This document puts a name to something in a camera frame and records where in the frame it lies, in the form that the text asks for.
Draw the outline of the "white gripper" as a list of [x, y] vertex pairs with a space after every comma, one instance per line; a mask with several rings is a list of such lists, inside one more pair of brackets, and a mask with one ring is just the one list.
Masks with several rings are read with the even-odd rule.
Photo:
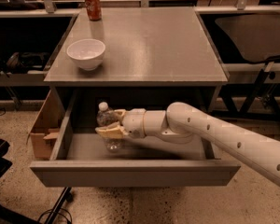
[[116, 109], [114, 111], [117, 121], [122, 122], [113, 123], [104, 127], [97, 127], [95, 131], [103, 138], [108, 139], [123, 139], [127, 134], [131, 138], [144, 138], [144, 115], [146, 110], [143, 108], [136, 108], [130, 111], [125, 109]]

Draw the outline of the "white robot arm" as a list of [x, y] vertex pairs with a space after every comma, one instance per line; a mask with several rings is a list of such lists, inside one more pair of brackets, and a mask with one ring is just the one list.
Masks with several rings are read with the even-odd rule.
[[280, 141], [214, 118], [180, 102], [165, 110], [112, 109], [101, 102], [95, 131], [104, 139], [149, 136], [186, 144], [194, 134], [213, 143], [280, 187]]

